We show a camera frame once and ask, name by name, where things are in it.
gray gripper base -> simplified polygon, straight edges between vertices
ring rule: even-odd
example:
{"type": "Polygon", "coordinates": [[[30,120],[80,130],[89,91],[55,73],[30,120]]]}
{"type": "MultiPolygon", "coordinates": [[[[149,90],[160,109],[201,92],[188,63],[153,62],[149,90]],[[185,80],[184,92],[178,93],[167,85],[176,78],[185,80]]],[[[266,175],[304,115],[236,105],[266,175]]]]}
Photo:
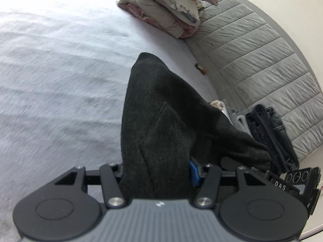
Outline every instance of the gray gripper base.
{"type": "MultiPolygon", "coordinates": [[[[188,200],[135,199],[109,210],[87,234],[70,242],[243,242],[222,227],[210,210],[188,200]]],[[[26,238],[21,242],[31,242],[26,238]]]]}

black garment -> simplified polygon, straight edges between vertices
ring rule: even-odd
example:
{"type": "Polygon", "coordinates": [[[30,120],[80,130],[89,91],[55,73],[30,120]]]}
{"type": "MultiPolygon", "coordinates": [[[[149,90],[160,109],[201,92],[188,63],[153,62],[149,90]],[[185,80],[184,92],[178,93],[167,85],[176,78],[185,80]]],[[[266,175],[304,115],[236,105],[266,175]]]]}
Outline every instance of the black garment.
{"type": "Polygon", "coordinates": [[[258,104],[246,114],[246,120],[254,139],[267,147],[273,173],[280,175],[299,168],[283,122],[272,107],[265,108],[258,104]]]}
{"type": "Polygon", "coordinates": [[[156,56],[141,53],[131,69],[122,116],[126,198],[188,198],[190,156],[218,165],[228,156],[267,170],[266,147],[235,129],[156,56]]]}

robotic arm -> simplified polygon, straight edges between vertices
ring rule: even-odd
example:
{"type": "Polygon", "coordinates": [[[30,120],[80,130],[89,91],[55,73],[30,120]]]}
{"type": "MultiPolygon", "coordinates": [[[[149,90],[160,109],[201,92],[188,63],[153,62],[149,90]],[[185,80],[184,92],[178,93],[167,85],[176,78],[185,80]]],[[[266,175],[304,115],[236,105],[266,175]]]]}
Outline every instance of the robotic arm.
{"type": "Polygon", "coordinates": [[[16,205],[21,242],[298,241],[320,193],[318,167],[283,180],[243,165],[224,171],[192,158],[190,166],[199,188],[193,200],[126,201],[118,187],[122,165],[72,168],[16,205]],[[101,185],[104,203],[87,194],[88,185],[101,185]],[[216,203],[220,186],[238,191],[216,203]]]}

blanket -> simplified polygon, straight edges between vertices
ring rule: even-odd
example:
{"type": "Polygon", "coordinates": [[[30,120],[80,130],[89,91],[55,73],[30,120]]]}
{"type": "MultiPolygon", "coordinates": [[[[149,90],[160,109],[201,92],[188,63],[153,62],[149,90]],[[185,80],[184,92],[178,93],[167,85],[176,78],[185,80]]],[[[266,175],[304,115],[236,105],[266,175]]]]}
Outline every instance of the blanket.
{"type": "Polygon", "coordinates": [[[175,38],[192,36],[199,24],[198,0],[117,0],[117,5],[175,38]]]}

bed sheet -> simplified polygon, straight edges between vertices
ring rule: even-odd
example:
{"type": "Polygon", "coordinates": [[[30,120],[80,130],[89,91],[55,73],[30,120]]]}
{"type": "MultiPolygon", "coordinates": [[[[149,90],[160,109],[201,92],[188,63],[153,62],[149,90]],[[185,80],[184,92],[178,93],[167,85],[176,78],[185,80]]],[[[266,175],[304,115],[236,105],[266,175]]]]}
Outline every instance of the bed sheet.
{"type": "MultiPolygon", "coordinates": [[[[76,165],[120,162],[122,108],[141,52],[216,99],[185,43],[115,0],[0,0],[0,241],[14,205],[76,165]]],[[[100,198],[100,189],[90,189],[100,198]]]]}

